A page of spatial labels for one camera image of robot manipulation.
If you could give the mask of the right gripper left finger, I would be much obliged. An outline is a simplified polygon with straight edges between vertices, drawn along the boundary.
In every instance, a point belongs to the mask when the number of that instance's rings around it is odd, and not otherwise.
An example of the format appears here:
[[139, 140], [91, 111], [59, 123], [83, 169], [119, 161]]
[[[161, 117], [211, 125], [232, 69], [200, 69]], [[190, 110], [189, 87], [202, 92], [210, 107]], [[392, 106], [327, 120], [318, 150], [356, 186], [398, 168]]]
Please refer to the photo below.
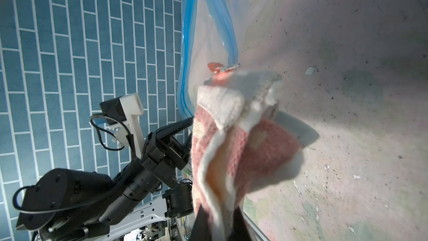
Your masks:
[[191, 230], [189, 241], [212, 241], [208, 213], [200, 206], [195, 223]]

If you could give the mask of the clear vacuum bag blue zipper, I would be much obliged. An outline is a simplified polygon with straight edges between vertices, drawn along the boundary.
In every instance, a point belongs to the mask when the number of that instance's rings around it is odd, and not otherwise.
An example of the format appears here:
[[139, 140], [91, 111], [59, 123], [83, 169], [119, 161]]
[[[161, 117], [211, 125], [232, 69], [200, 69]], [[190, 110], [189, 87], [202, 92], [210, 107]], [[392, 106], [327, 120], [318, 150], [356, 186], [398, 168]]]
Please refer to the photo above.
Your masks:
[[182, 0], [177, 104], [183, 118], [194, 115], [206, 79], [272, 56], [284, 6], [284, 0]]

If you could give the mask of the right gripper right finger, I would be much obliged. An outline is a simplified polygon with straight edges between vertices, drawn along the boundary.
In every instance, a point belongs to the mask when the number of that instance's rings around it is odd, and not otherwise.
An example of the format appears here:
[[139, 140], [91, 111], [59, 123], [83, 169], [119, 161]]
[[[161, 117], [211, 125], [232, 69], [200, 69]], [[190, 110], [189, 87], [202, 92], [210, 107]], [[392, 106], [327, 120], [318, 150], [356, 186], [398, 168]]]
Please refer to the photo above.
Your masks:
[[230, 241], [253, 241], [240, 208], [234, 211]]

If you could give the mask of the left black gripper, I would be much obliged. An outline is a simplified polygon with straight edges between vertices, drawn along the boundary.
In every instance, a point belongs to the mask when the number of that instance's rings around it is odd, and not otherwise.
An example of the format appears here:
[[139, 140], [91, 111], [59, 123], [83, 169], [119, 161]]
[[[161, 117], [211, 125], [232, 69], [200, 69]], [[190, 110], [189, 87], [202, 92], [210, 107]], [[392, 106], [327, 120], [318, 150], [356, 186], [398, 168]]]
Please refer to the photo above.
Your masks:
[[182, 144], [175, 135], [192, 125], [193, 117], [190, 117], [161, 127], [146, 138], [140, 164], [170, 189], [177, 187], [175, 171], [187, 166], [192, 146], [191, 136]]

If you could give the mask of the orange white towel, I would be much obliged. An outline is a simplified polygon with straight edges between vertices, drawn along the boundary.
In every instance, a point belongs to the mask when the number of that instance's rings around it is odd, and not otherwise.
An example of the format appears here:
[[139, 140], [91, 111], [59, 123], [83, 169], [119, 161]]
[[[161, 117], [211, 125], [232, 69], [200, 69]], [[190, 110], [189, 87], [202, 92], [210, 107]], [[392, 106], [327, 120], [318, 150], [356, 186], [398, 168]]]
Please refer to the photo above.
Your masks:
[[233, 216], [254, 179], [273, 174], [300, 150], [296, 137], [274, 121], [282, 76], [228, 71], [197, 91], [191, 160], [196, 213], [207, 214], [210, 238], [225, 241]]

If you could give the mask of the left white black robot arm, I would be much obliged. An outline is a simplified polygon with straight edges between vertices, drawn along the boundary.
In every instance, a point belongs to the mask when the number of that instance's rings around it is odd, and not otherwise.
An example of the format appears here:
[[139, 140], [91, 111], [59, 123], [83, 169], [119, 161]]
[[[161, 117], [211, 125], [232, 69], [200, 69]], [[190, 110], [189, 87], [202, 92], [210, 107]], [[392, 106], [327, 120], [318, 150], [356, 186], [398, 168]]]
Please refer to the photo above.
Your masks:
[[15, 229], [43, 241], [120, 239], [120, 225], [156, 192], [162, 207], [149, 202], [144, 218], [150, 223], [156, 215], [167, 220], [191, 214], [192, 184], [176, 176], [189, 163], [191, 139], [180, 143], [176, 134], [192, 124], [193, 118], [187, 118], [150, 133], [142, 148], [131, 148], [130, 163], [116, 177], [56, 168], [18, 189], [12, 198], [19, 212]]

